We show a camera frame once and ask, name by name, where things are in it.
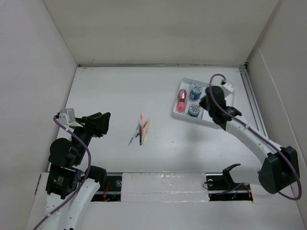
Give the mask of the blue patterned tape roll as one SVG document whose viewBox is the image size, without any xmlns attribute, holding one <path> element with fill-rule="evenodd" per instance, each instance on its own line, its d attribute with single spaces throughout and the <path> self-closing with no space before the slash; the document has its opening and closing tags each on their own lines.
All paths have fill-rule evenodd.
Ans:
<svg viewBox="0 0 307 230">
<path fill-rule="evenodd" d="M 192 103 L 188 108 L 188 115 L 194 118 L 200 118 L 203 108 L 198 103 Z"/>
<path fill-rule="evenodd" d="M 202 91 L 203 91 L 203 87 L 201 85 L 194 84 L 191 87 L 189 96 L 192 100 L 198 100 L 201 97 Z"/>
</svg>

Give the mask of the black pen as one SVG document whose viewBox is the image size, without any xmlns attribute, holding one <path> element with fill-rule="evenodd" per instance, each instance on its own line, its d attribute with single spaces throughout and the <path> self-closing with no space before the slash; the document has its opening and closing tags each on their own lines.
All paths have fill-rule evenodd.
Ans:
<svg viewBox="0 0 307 230">
<path fill-rule="evenodd" d="M 142 145 L 142 122 L 140 121 L 140 126 L 139 126 L 139 131 L 140 131 L 140 135 L 139 135 L 139 145 Z"/>
</svg>

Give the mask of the orange pen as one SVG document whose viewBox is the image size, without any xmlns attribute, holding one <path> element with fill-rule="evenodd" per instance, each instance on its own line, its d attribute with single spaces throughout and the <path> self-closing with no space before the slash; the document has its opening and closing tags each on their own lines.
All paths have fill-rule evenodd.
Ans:
<svg viewBox="0 0 307 230">
<path fill-rule="evenodd" d="M 140 145 L 142 145 L 142 137 L 143 137 L 143 114 L 140 114 Z"/>
</svg>

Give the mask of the red clear pen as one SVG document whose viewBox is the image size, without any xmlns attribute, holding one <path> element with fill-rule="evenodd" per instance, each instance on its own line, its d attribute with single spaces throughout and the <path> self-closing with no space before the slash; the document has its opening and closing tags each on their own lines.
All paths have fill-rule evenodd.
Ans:
<svg viewBox="0 0 307 230">
<path fill-rule="evenodd" d="M 149 121 L 151 120 L 151 118 L 149 117 L 144 123 L 143 123 L 143 127 L 145 128 L 147 126 L 147 124 L 149 123 Z M 137 138 L 140 135 L 140 131 L 135 135 L 135 137 Z"/>
</svg>

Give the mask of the pink glue bottle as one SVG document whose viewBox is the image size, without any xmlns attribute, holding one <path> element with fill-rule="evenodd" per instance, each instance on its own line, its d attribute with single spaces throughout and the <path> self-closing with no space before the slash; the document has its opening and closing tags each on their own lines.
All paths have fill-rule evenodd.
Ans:
<svg viewBox="0 0 307 230">
<path fill-rule="evenodd" d="M 187 100 L 187 91 L 185 89 L 180 89 L 178 92 L 178 103 L 177 103 L 178 112 L 185 111 L 186 100 Z"/>
</svg>

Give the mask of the blue clear pen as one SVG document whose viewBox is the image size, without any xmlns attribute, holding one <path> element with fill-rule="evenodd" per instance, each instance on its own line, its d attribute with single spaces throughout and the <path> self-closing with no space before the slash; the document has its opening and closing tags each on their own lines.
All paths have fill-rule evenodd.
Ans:
<svg viewBox="0 0 307 230">
<path fill-rule="evenodd" d="M 139 129 L 140 129 L 140 123 L 137 124 L 133 134 L 132 134 L 132 137 L 130 138 L 130 141 L 128 143 L 128 147 L 131 145 L 133 139 L 135 138 L 135 136 L 137 135 L 137 133 L 139 132 Z"/>
</svg>

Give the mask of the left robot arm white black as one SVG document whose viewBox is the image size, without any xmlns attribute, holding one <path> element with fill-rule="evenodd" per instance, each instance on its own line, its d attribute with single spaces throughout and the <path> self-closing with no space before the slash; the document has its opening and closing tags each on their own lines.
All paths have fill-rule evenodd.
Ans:
<svg viewBox="0 0 307 230">
<path fill-rule="evenodd" d="M 78 230 L 89 204 L 107 184 L 106 169 L 93 166 L 89 151 L 92 138 L 107 134 L 111 114 L 77 118 L 74 109 L 61 109 L 54 123 L 70 138 L 58 138 L 49 149 L 46 214 L 34 229 Z"/>
</svg>

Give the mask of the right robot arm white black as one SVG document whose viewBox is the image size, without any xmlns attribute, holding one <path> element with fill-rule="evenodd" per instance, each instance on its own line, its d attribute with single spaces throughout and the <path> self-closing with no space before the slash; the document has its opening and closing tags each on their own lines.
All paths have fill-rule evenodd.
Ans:
<svg viewBox="0 0 307 230">
<path fill-rule="evenodd" d="M 200 106 L 213 122 L 243 143 L 259 160 L 260 166 L 248 168 L 236 163 L 224 169 L 223 186 L 232 189 L 238 183 L 259 184 L 268 193 L 276 194 L 297 182 L 301 191 L 297 152 L 282 147 L 251 127 L 242 114 L 226 105 L 222 87 L 206 88 Z"/>
</svg>

